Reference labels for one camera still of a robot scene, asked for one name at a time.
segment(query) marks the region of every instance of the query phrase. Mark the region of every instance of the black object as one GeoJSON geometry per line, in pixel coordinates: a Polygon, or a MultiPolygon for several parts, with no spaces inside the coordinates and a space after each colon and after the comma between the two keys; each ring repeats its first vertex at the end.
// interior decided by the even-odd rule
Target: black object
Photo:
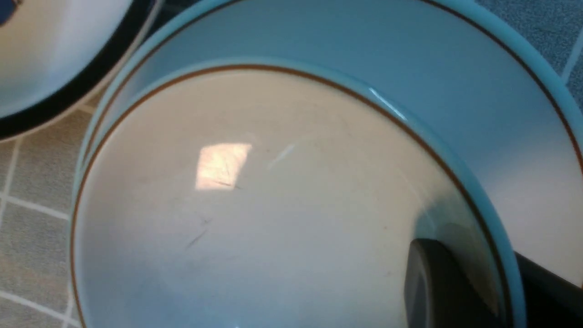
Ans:
{"type": "Polygon", "coordinates": [[[449,250],[431,239],[409,246],[405,308],[410,328],[502,327],[449,250]]]}
{"type": "Polygon", "coordinates": [[[516,253],[529,328],[583,327],[583,290],[516,253]]]}
{"type": "Polygon", "coordinates": [[[0,0],[0,26],[4,25],[16,11],[17,3],[14,0],[0,0]]]}

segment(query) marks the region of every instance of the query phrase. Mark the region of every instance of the bowl rim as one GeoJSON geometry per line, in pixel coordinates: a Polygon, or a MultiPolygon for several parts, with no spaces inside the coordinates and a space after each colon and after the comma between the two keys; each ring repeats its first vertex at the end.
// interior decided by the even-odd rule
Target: bowl rim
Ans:
{"type": "Polygon", "coordinates": [[[83,310],[78,291],[77,278],[75,273],[75,245],[80,242],[75,240],[75,228],[79,204],[83,197],[83,189],[87,177],[91,172],[100,150],[107,146],[114,134],[116,127],[123,120],[131,115],[139,105],[157,92],[164,90],[168,86],[208,72],[226,71],[232,69],[262,69],[267,71],[287,72],[305,78],[313,79],[328,86],[339,89],[372,106],[385,117],[391,119],[401,130],[408,133],[424,150],[438,163],[441,169],[448,175],[460,194],[470,206],[472,213],[477,218],[486,241],[492,251],[496,272],[500,277],[502,293],[504,298],[504,318],[510,326],[525,327],[526,307],[524,292],[522,289],[521,276],[518,263],[514,256],[514,251],[510,240],[504,230],[502,221],[498,217],[486,192],[482,189],[477,178],[471,173],[457,155],[447,146],[435,133],[432,132],[425,123],[422,123],[413,113],[406,108],[400,107],[395,102],[389,100],[379,91],[358,79],[344,73],[311,65],[296,60],[284,60],[273,57],[231,57],[200,62],[172,72],[144,88],[136,95],[124,111],[117,113],[100,138],[91,153],[87,157],[84,170],[78,172],[82,175],[73,194],[73,206],[71,213],[71,233],[69,235],[69,264],[71,270],[73,294],[78,307],[79,319],[83,327],[87,327],[83,318],[83,310]]]}
{"type": "MultiPolygon", "coordinates": [[[[107,112],[118,91],[141,67],[142,64],[161,46],[172,39],[182,29],[195,23],[206,15],[222,8],[245,0],[202,0],[186,9],[157,32],[151,35],[126,62],[117,76],[111,81],[94,115],[87,127],[77,168],[83,164],[87,147],[93,146],[97,128],[101,124],[103,114],[107,112]]],[[[567,89],[558,74],[524,37],[510,27],[498,16],[473,1],[467,0],[417,0],[438,9],[444,10],[457,18],[464,20],[474,28],[480,30],[496,44],[502,47],[514,60],[523,67],[529,76],[536,82],[541,91],[552,104],[563,128],[567,132],[571,145],[575,151],[580,171],[583,177],[583,113],[577,102],[567,89]]]]}

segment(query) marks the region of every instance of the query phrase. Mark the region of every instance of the brown rim stripe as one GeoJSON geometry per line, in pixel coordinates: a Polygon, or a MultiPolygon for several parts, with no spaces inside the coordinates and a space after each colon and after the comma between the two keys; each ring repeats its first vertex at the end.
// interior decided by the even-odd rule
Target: brown rim stripe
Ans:
{"type": "Polygon", "coordinates": [[[567,135],[569,136],[569,139],[571,140],[571,144],[573,145],[573,148],[575,149],[575,153],[577,154],[577,161],[579,162],[579,169],[581,170],[581,174],[583,175],[583,156],[581,155],[581,149],[579,148],[579,143],[577,142],[577,139],[575,138],[575,134],[573,133],[573,130],[569,126],[569,122],[567,121],[567,118],[565,117],[565,115],[561,111],[561,108],[559,108],[559,104],[557,104],[553,95],[551,95],[550,91],[545,87],[543,82],[533,72],[533,70],[522,60],[522,58],[520,58],[517,53],[515,53],[512,49],[510,49],[509,46],[507,46],[500,39],[498,39],[498,37],[496,37],[495,35],[490,33],[484,27],[481,27],[479,24],[477,24],[473,20],[470,20],[469,18],[463,16],[462,14],[452,10],[451,8],[448,8],[442,4],[436,3],[435,0],[420,0],[420,1],[427,2],[428,4],[434,5],[440,9],[464,20],[466,23],[472,25],[473,27],[477,28],[482,33],[487,35],[490,39],[492,39],[494,42],[496,42],[500,47],[502,47],[510,56],[512,56],[512,58],[514,58],[514,60],[516,60],[517,63],[520,64],[520,66],[522,66],[522,68],[528,73],[528,75],[531,76],[531,78],[536,82],[536,84],[541,89],[541,91],[545,94],[545,96],[547,97],[547,99],[549,100],[551,105],[553,105],[554,111],[555,111],[555,113],[557,113],[559,119],[563,123],[563,127],[565,128],[567,135]]]}
{"type": "Polygon", "coordinates": [[[509,286],[508,286],[508,281],[505,279],[506,274],[505,274],[503,266],[502,266],[500,254],[498,253],[494,239],[492,238],[492,235],[490,234],[490,231],[487,228],[486,221],[482,217],[477,205],[473,202],[470,194],[468,193],[466,188],[463,186],[461,181],[458,180],[458,178],[457,178],[456,174],[453,172],[453,170],[449,168],[449,166],[445,163],[445,161],[433,150],[432,147],[430,147],[425,142],[425,140],[423,138],[421,138],[419,135],[417,135],[411,128],[406,126],[403,122],[399,121],[397,118],[395,118],[389,112],[384,110],[381,106],[373,103],[372,101],[370,101],[367,98],[365,98],[364,96],[356,93],[355,91],[352,91],[352,90],[350,90],[342,85],[339,85],[337,83],[334,83],[332,81],[324,79],[320,76],[312,75],[312,74],[309,74],[306,72],[296,71],[295,69],[282,68],[282,67],[276,67],[276,66],[270,66],[270,65],[225,65],[225,66],[221,66],[221,67],[202,69],[200,71],[195,71],[195,72],[185,74],[185,75],[180,76],[178,78],[175,78],[171,81],[168,81],[168,82],[158,86],[156,89],[148,92],[147,95],[145,95],[140,100],[138,100],[136,103],[134,103],[127,111],[125,111],[113,123],[111,129],[107,130],[105,136],[101,139],[101,141],[97,145],[96,150],[93,152],[91,158],[89,159],[89,163],[87,164],[87,169],[83,173],[83,179],[80,182],[79,191],[78,191],[77,197],[75,199],[75,206],[73,208],[73,213],[72,213],[72,218],[71,218],[71,238],[70,238],[71,244],[69,245],[70,257],[71,257],[69,262],[71,264],[71,277],[72,277],[72,282],[73,282],[72,283],[73,292],[75,294],[75,302],[77,304],[77,309],[79,312],[79,319],[80,319],[81,325],[83,327],[86,327],[86,325],[85,325],[85,320],[83,318],[83,311],[82,311],[80,303],[79,303],[79,294],[78,294],[78,290],[77,290],[77,279],[76,279],[76,275],[75,275],[75,248],[74,248],[75,226],[77,223],[77,210],[79,208],[79,202],[81,200],[81,195],[82,195],[83,189],[85,187],[87,176],[90,172],[91,167],[93,166],[95,159],[99,155],[101,148],[107,142],[110,135],[115,131],[115,129],[118,127],[118,125],[120,125],[124,121],[124,119],[126,117],[128,117],[128,115],[130,115],[142,103],[144,103],[145,101],[150,99],[152,96],[155,96],[157,93],[165,90],[166,88],[168,88],[176,83],[180,83],[184,80],[191,79],[191,78],[194,78],[197,76],[201,76],[201,75],[205,75],[205,74],[209,74],[209,73],[231,71],[231,70],[242,70],[242,69],[263,70],[263,71],[281,72],[281,73],[286,73],[286,74],[290,74],[290,75],[296,75],[296,76],[299,76],[299,77],[302,77],[305,79],[310,79],[310,80],[322,83],[324,85],[330,86],[332,88],[335,88],[335,89],[337,89],[341,92],[344,92],[345,94],[361,101],[362,103],[373,108],[377,112],[381,113],[384,117],[388,118],[391,122],[393,122],[395,125],[397,125],[399,128],[401,128],[404,132],[406,132],[411,138],[413,138],[417,142],[417,144],[419,144],[433,158],[433,160],[437,162],[437,164],[440,166],[440,168],[447,174],[447,176],[453,182],[455,187],[462,194],[466,203],[470,207],[472,214],[477,218],[478,224],[479,224],[480,228],[482,229],[484,236],[486,237],[486,242],[488,243],[488,246],[489,246],[490,250],[492,251],[494,261],[496,262],[497,273],[500,276],[500,282],[502,284],[503,297],[504,297],[504,303],[505,303],[504,304],[505,305],[505,314],[506,314],[505,320],[507,321],[507,324],[509,327],[512,326],[512,306],[511,306],[512,303],[510,301],[510,290],[509,290],[509,286]]]}
{"type": "Polygon", "coordinates": [[[184,29],[186,29],[190,25],[196,23],[197,21],[207,17],[208,15],[210,15],[216,11],[219,11],[219,10],[221,10],[221,9],[231,5],[231,4],[239,2],[239,1],[242,1],[242,0],[233,0],[231,2],[227,2],[225,4],[222,4],[216,8],[213,8],[212,10],[209,10],[209,11],[205,12],[204,14],[196,17],[195,19],[191,20],[190,22],[180,26],[180,28],[178,28],[176,31],[172,32],[170,35],[168,35],[168,37],[166,37],[166,39],[162,40],[159,44],[157,44],[154,48],[152,48],[152,50],[147,55],[145,55],[144,58],[142,58],[139,63],[136,64],[136,66],[128,73],[128,76],[126,76],[124,78],[124,80],[121,82],[120,86],[115,90],[113,95],[111,95],[109,101],[107,102],[107,104],[105,105],[105,107],[103,109],[103,113],[101,114],[100,117],[97,118],[97,123],[95,124],[95,128],[93,129],[93,131],[91,131],[91,136],[89,137],[89,142],[87,143],[87,149],[85,149],[86,152],[83,154],[83,162],[81,165],[82,167],[83,167],[83,163],[85,163],[85,161],[87,160],[87,156],[89,154],[89,151],[91,150],[91,145],[93,144],[93,141],[94,141],[95,136],[97,134],[97,130],[99,129],[99,127],[101,126],[101,124],[103,122],[103,118],[105,117],[105,114],[107,114],[107,112],[109,111],[111,104],[113,104],[113,101],[115,100],[115,98],[117,98],[117,95],[119,95],[121,89],[124,88],[126,83],[128,83],[129,79],[132,78],[132,76],[135,74],[135,72],[137,70],[139,70],[140,67],[142,67],[144,62],[146,62],[146,60],[148,60],[148,58],[150,58],[155,52],[157,52],[158,49],[162,48],[163,45],[165,45],[168,41],[170,41],[173,37],[175,37],[178,33],[182,32],[184,29]]]}

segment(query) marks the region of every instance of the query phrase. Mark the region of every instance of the gray tile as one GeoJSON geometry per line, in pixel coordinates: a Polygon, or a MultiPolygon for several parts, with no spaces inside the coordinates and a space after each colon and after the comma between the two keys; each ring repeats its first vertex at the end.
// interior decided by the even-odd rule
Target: gray tile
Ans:
{"type": "Polygon", "coordinates": [[[71,312],[71,318],[79,321],[79,311],[77,311],[77,303],[73,303],[73,312],[71,312]]]}
{"type": "Polygon", "coordinates": [[[20,146],[10,194],[67,212],[75,163],[90,119],[91,114],[75,111],[27,136],[20,146]]]}
{"type": "Polygon", "coordinates": [[[524,36],[561,74],[583,26],[581,0],[476,0],[524,36]]]}
{"type": "Polygon", "coordinates": [[[68,221],[7,204],[0,228],[0,290],[64,313],[68,221]]]}
{"type": "Polygon", "coordinates": [[[101,97],[103,97],[103,95],[105,94],[106,90],[107,90],[107,86],[106,85],[103,89],[99,90],[99,92],[97,92],[97,94],[95,96],[93,96],[93,98],[89,99],[89,101],[86,103],[87,106],[91,106],[91,107],[97,107],[97,105],[99,104],[99,101],[101,100],[101,97]]]}
{"type": "Polygon", "coordinates": [[[583,54],[579,56],[579,60],[575,64],[573,71],[571,71],[567,87],[575,97],[579,108],[583,110],[583,54]]]}
{"type": "Polygon", "coordinates": [[[97,108],[87,105],[87,106],[79,107],[78,110],[93,115],[93,114],[95,114],[95,111],[97,110],[97,108]]]}
{"type": "Polygon", "coordinates": [[[4,190],[6,173],[8,172],[8,165],[10,164],[13,148],[13,141],[0,143],[0,191],[4,190]]]}
{"type": "Polygon", "coordinates": [[[0,298],[0,328],[60,328],[61,325],[58,319],[0,298]]]}

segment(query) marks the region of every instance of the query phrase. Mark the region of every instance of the white bowl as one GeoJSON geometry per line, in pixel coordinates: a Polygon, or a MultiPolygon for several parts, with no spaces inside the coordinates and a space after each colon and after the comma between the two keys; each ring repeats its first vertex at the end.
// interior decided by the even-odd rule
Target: white bowl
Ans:
{"type": "Polygon", "coordinates": [[[341,71],[417,115],[477,176],[515,250],[581,284],[583,117],[540,54],[471,1],[202,1],[117,76],[82,153],[155,81],[240,56],[341,71]]]}
{"type": "Polygon", "coordinates": [[[414,238],[445,244],[490,310],[525,327],[486,194],[379,91],[239,58],[140,94],[78,172],[71,269],[85,327],[406,326],[414,238]]]}
{"type": "Polygon", "coordinates": [[[22,1],[0,27],[0,140],[88,99],[140,45],[163,1],[22,1]]]}

